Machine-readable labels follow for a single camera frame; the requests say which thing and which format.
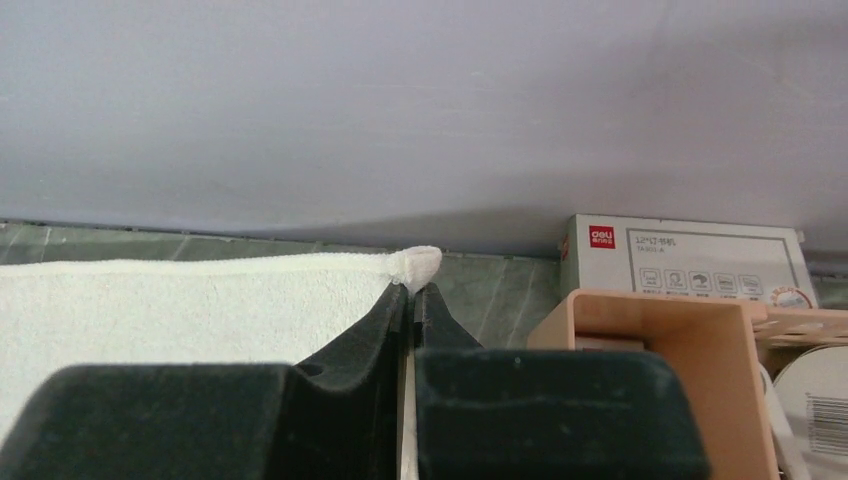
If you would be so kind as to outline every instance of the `green tile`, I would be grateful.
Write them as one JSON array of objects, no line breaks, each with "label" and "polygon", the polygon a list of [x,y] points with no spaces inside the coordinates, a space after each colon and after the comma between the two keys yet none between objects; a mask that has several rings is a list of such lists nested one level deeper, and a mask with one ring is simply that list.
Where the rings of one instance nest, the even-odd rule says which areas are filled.
[{"label": "green tile", "polygon": [[814,278],[813,287],[821,308],[848,310],[848,279]]},{"label": "green tile", "polygon": [[8,243],[0,250],[0,264],[22,265],[42,261],[50,231],[50,227],[22,225],[8,239],[4,234],[3,241]]},{"label": "green tile", "polygon": [[527,336],[539,323],[559,305],[559,263],[551,260],[534,260],[533,281],[521,315],[515,321],[506,345],[509,348],[524,348]]},{"label": "green tile", "polygon": [[497,257],[445,254],[433,282],[456,321],[479,339],[507,262]]},{"label": "green tile", "polygon": [[274,257],[310,253],[315,244],[242,238],[190,237],[180,247],[176,260],[229,260],[233,258]]},{"label": "green tile", "polygon": [[386,253],[388,249],[374,247],[356,247],[353,245],[324,245],[319,243],[315,250],[322,253]]},{"label": "green tile", "polygon": [[177,233],[54,227],[44,261],[170,260],[185,238]]},{"label": "green tile", "polygon": [[486,348],[505,348],[518,319],[530,300],[530,289],[537,268],[528,259],[504,260],[506,266],[497,291],[487,306],[478,339]]},{"label": "green tile", "polygon": [[12,243],[21,228],[23,226],[16,223],[0,223],[0,255]]}]

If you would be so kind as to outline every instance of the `deli logo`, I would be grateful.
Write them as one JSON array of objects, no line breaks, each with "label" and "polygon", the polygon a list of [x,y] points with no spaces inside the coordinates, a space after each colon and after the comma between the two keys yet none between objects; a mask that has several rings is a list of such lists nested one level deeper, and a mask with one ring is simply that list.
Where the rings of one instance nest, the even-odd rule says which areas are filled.
[{"label": "deli logo", "polygon": [[589,225],[589,246],[592,248],[615,248],[615,230],[612,227]]}]

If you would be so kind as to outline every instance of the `product box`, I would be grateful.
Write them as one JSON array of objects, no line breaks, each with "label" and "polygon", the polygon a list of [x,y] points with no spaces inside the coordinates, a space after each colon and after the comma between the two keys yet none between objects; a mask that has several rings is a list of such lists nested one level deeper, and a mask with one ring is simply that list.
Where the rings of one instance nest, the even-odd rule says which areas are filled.
[{"label": "product box", "polygon": [[599,288],[818,308],[791,228],[575,215],[560,268],[563,298]]}]

